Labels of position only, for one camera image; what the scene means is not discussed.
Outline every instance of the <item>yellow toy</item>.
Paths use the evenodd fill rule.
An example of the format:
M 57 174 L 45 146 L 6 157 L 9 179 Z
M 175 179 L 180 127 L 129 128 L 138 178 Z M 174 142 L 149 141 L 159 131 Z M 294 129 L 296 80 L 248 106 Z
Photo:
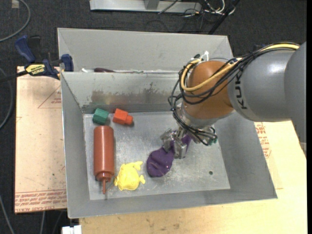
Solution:
M 139 176 L 137 170 L 141 170 L 142 161 L 123 164 L 118 176 L 114 179 L 114 185 L 122 190 L 135 190 L 140 182 L 145 184 L 144 176 Z

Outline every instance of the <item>purple toy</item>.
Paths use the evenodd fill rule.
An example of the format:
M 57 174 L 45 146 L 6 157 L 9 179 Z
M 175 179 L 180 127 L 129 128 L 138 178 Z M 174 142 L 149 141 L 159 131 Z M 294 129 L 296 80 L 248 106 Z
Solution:
M 187 144 L 187 151 L 192 139 L 188 135 L 186 135 L 181 140 L 184 144 Z M 162 177 L 166 175 L 172 167 L 174 158 L 175 148 L 174 141 L 172 140 L 170 142 L 170 150 L 168 152 L 166 152 L 165 149 L 161 147 L 158 150 L 152 151 L 150 153 L 146 161 L 148 174 L 152 177 Z

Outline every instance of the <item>green block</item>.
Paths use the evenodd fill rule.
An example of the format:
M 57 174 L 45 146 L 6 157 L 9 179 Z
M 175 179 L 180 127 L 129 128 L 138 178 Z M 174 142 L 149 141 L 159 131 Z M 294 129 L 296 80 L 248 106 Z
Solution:
M 105 121 L 108 117 L 108 114 L 109 113 L 107 111 L 97 108 L 96 111 L 94 112 L 92 121 L 100 125 L 105 125 Z

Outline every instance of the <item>blue clamp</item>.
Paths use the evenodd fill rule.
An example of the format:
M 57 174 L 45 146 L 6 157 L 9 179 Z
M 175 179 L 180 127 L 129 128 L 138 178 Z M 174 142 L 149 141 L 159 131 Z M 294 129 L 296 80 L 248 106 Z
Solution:
M 38 52 L 39 49 L 39 39 L 34 39 L 37 51 L 37 57 L 40 56 Z M 36 56 L 33 54 L 29 48 L 27 36 L 22 36 L 15 41 L 15 48 L 20 55 L 25 57 L 28 63 L 25 65 L 25 71 L 31 76 L 48 76 L 55 79 L 59 79 L 59 71 L 54 68 L 53 65 L 64 63 L 66 72 L 74 71 L 73 60 L 69 54 L 62 55 L 61 59 L 50 62 L 48 59 L 36 59 Z

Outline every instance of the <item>orange block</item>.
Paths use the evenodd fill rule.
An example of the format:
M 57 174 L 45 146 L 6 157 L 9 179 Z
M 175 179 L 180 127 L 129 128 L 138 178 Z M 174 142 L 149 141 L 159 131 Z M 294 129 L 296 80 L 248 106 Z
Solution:
M 117 108 L 113 117 L 113 122 L 121 125 L 131 125 L 133 117 L 129 115 L 128 112 Z

